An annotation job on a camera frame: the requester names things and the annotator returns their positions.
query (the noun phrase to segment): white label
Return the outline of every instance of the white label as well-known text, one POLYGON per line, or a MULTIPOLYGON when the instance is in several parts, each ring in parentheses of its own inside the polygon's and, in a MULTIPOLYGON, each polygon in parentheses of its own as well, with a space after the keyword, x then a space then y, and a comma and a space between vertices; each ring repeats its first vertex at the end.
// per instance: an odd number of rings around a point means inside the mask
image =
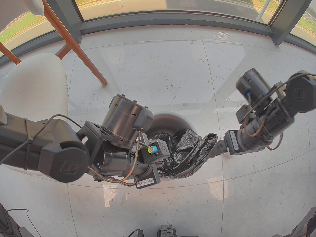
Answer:
POLYGON ((143 181, 140 181, 136 184, 137 187, 142 187, 142 186, 145 186, 145 185, 148 185, 148 184, 153 184, 154 183, 154 179, 151 177, 151 178, 148 178, 148 179, 145 179, 143 181))
POLYGON ((230 137, 232 138, 234 149, 235 150, 239 150, 237 139, 236 139, 236 136, 235 136, 235 132, 229 131, 229 133, 230 133, 230 137))

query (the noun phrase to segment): black plastic bag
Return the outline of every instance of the black plastic bag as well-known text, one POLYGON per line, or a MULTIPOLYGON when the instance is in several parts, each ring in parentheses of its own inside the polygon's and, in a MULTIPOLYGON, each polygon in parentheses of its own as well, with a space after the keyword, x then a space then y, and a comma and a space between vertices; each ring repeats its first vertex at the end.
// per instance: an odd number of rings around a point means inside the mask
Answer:
POLYGON ((193 175, 209 159, 209 152, 217 142, 217 135, 209 133, 203 139, 192 130, 181 130, 174 136, 158 133, 149 142, 160 139, 167 143, 170 157, 163 160, 158 173, 163 178, 186 178, 193 175))

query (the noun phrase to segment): chair leg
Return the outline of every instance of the chair leg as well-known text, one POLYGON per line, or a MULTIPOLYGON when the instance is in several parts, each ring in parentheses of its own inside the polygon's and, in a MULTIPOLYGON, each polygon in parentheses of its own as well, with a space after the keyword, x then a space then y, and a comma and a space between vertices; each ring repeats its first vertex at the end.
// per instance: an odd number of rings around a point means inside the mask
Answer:
POLYGON ((16 57, 9 49, 7 49, 1 42, 0 42, 0 52, 3 53, 6 57, 8 57, 15 65, 19 64, 21 60, 16 57))
POLYGON ((65 55, 71 50, 70 45, 68 45, 67 43, 65 45, 62 46, 62 48, 56 53, 56 56, 59 59, 62 59, 65 57, 65 55))
POLYGON ((46 0, 42 0, 44 4, 44 16, 46 19, 52 24, 52 26, 56 29, 56 31, 60 34, 60 36, 65 40, 67 45, 78 55, 78 57, 83 61, 83 63, 91 70, 91 72, 100 80, 103 85, 107 84, 106 79, 103 75, 98 71, 89 57, 84 53, 72 35, 65 28, 63 23, 56 16, 54 11, 51 9, 46 0))

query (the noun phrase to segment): road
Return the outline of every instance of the road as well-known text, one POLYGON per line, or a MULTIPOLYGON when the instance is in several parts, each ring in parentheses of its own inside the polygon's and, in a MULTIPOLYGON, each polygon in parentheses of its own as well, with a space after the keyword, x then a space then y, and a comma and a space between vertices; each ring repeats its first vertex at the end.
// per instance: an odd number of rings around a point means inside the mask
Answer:
MULTIPOLYGON (((251 20, 255 20, 259 14, 259 11, 254 7, 224 0, 104 0, 80 6, 81 14, 85 20, 117 13, 146 10, 194 10, 232 15, 251 20)), ((262 21, 267 23, 271 16, 271 12, 265 12, 262 21)), ((51 24, 48 21, 44 21, 20 34, 8 42, 6 46, 11 50, 51 30, 53 30, 51 24)), ((316 39, 304 30, 295 27, 292 33, 300 37, 303 36, 306 40, 316 45, 316 39)))

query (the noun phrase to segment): gray pole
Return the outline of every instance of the gray pole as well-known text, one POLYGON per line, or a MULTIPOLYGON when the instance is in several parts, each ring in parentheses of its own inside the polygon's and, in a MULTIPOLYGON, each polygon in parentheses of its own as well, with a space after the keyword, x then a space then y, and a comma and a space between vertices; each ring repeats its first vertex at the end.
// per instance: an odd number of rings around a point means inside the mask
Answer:
POLYGON ((256 21, 259 21, 262 18, 263 13, 265 12, 265 10, 267 9, 269 3, 271 0, 267 0, 264 4, 264 6, 262 7, 262 10, 260 11, 258 17, 256 18, 256 21))

